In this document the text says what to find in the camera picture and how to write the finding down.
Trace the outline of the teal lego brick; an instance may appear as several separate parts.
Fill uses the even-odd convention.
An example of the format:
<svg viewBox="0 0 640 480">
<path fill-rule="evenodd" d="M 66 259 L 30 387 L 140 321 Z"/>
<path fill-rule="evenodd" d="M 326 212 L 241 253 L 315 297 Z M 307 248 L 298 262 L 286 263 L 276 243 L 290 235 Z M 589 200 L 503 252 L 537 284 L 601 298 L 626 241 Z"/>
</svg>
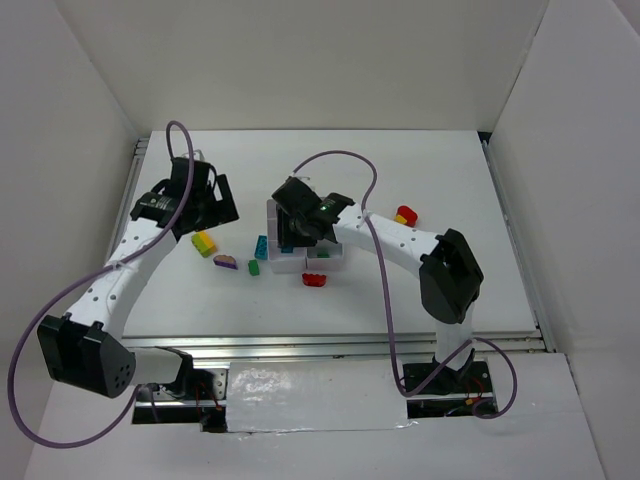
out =
<svg viewBox="0 0 640 480">
<path fill-rule="evenodd" d="M 254 258 L 257 260 L 267 260 L 269 254 L 269 242 L 266 235 L 259 235 L 254 250 Z"/>
</svg>

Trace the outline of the yellow and lime lego stack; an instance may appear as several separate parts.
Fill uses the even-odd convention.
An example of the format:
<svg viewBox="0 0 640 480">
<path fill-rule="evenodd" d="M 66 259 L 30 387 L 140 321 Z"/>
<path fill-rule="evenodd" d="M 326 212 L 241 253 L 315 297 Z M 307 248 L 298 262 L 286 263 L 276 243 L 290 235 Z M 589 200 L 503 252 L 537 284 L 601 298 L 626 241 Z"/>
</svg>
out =
<svg viewBox="0 0 640 480">
<path fill-rule="evenodd" d="M 194 233 L 191 236 L 191 242 L 196 251 L 203 258 L 212 256 L 218 250 L 216 243 L 206 231 Z"/>
</svg>

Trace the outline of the red round lego brick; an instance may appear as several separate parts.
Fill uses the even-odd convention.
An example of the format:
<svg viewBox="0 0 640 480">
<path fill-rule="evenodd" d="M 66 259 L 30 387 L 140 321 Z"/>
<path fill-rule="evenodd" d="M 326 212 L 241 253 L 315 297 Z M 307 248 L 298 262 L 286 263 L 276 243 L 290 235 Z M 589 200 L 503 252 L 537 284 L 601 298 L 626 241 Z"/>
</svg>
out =
<svg viewBox="0 0 640 480">
<path fill-rule="evenodd" d="M 396 215 L 403 216 L 407 220 L 407 223 L 403 225 L 410 228 L 414 228 L 419 220 L 418 214 L 407 205 L 400 205 L 396 210 Z"/>
</svg>

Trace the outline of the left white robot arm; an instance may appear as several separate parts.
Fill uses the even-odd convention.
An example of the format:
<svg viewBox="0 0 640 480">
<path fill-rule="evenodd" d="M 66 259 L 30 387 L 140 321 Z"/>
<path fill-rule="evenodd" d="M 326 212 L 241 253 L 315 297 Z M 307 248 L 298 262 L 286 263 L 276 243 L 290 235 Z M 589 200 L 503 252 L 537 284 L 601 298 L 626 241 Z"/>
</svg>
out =
<svg viewBox="0 0 640 480">
<path fill-rule="evenodd" d="M 108 398 L 133 384 L 182 384 L 193 361 L 163 347 L 121 342 L 139 296 L 181 238 L 238 220 L 225 176 L 202 159 L 171 161 L 169 178 L 135 203 L 108 272 L 61 317 L 46 316 L 37 337 L 50 377 Z"/>
</svg>

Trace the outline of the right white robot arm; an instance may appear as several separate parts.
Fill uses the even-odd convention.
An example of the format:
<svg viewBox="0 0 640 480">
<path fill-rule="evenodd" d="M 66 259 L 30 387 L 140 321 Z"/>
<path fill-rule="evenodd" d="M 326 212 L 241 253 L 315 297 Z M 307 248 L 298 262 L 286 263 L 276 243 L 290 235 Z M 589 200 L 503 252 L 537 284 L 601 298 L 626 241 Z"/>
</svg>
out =
<svg viewBox="0 0 640 480">
<path fill-rule="evenodd" d="M 473 361 L 471 319 L 484 274 L 460 232 L 421 231 L 381 217 L 364 202 L 338 193 L 317 195 L 298 177 L 289 177 L 273 194 L 285 220 L 278 227 L 316 244 L 327 240 L 358 247 L 377 256 L 387 323 L 392 373 L 399 393 L 418 395 L 447 370 L 461 377 Z M 421 305 L 436 321 L 435 369 L 412 390 L 400 379 L 386 261 L 414 275 Z"/>
</svg>

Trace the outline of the left white divided container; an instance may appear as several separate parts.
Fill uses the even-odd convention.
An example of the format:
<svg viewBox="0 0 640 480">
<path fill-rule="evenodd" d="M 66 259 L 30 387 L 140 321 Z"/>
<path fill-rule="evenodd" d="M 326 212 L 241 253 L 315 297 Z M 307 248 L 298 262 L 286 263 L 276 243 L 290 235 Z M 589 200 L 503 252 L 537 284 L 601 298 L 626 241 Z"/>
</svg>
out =
<svg viewBox="0 0 640 480">
<path fill-rule="evenodd" d="M 266 202 L 268 262 L 274 274 L 298 274 L 306 269 L 306 250 L 285 251 L 278 243 L 278 207 L 274 200 Z"/>
</svg>

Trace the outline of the white divided container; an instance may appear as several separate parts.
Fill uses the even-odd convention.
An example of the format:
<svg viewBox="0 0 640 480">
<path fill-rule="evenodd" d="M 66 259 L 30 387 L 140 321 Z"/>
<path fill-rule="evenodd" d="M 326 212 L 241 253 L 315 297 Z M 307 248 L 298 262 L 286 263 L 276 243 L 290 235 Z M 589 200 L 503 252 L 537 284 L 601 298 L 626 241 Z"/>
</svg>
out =
<svg viewBox="0 0 640 480">
<path fill-rule="evenodd" d="M 341 243 L 319 241 L 306 248 L 306 266 L 313 271 L 339 271 L 344 266 L 344 247 Z"/>
<path fill-rule="evenodd" d="M 285 251 L 278 243 L 278 207 L 274 200 L 266 202 L 268 262 L 274 274 L 298 274 L 306 269 L 306 250 Z"/>
</svg>

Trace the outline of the small green lego brick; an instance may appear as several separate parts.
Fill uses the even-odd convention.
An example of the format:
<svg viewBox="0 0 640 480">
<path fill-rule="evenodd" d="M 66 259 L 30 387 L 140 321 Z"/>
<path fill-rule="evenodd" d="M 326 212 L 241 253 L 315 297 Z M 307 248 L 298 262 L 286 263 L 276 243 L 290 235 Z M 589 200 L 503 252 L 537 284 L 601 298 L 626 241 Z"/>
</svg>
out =
<svg viewBox="0 0 640 480">
<path fill-rule="evenodd" d="M 260 268 L 259 268 L 259 263 L 257 260 L 252 259 L 248 262 L 248 270 L 249 270 L 249 274 L 251 276 L 259 276 L 260 275 Z"/>
</svg>

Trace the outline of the purple arched lego with print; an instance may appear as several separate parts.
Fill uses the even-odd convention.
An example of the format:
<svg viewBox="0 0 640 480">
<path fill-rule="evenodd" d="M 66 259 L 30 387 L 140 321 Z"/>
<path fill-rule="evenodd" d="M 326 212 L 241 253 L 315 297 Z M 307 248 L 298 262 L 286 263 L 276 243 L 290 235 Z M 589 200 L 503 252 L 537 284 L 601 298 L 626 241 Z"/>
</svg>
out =
<svg viewBox="0 0 640 480">
<path fill-rule="evenodd" d="M 221 268 L 237 270 L 237 260 L 231 255 L 219 254 L 213 257 L 213 263 Z"/>
</svg>

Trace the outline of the red arched lego brick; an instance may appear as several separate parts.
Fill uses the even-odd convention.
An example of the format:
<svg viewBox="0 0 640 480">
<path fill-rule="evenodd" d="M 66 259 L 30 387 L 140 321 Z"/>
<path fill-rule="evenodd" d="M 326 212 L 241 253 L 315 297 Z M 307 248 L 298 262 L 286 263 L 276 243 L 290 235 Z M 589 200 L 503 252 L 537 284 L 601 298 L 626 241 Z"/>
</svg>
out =
<svg viewBox="0 0 640 480">
<path fill-rule="evenodd" d="M 302 283 L 307 287 L 321 288 L 326 285 L 327 276 L 315 273 L 302 273 Z"/>
</svg>

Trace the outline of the right white divided container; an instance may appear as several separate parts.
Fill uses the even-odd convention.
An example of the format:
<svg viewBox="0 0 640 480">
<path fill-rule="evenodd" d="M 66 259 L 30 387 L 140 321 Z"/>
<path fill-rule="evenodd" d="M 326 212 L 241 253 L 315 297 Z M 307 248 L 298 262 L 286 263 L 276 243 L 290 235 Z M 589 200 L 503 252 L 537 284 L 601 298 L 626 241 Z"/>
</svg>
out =
<svg viewBox="0 0 640 480">
<path fill-rule="evenodd" d="M 306 266 L 313 271 L 339 271 L 344 266 L 344 247 L 341 243 L 319 241 L 306 248 Z"/>
</svg>

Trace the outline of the white taped front panel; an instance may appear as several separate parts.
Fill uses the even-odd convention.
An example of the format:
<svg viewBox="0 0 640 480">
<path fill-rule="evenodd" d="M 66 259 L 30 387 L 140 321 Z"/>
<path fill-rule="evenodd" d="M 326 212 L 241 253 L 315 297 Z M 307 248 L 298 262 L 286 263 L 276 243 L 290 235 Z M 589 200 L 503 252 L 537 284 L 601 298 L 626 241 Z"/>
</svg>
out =
<svg viewBox="0 0 640 480">
<path fill-rule="evenodd" d="M 226 402 L 234 433 L 377 431 L 409 423 L 385 360 L 235 362 Z"/>
</svg>

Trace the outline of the aluminium table rail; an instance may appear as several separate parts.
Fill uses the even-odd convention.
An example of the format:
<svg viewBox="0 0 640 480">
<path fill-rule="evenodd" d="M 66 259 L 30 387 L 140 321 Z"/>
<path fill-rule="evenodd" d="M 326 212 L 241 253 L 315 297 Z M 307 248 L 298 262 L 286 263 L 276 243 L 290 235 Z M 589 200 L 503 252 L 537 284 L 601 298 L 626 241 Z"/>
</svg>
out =
<svg viewBox="0 0 640 480">
<path fill-rule="evenodd" d="M 540 332 L 532 335 L 497 334 L 490 340 L 507 352 L 538 353 L 547 350 Z M 236 337 L 125 337 L 131 349 L 160 347 L 179 350 L 196 359 L 344 359 L 382 357 L 389 354 L 386 334 L 333 336 L 236 336 Z M 435 353 L 435 334 L 397 334 L 399 355 Z"/>
</svg>

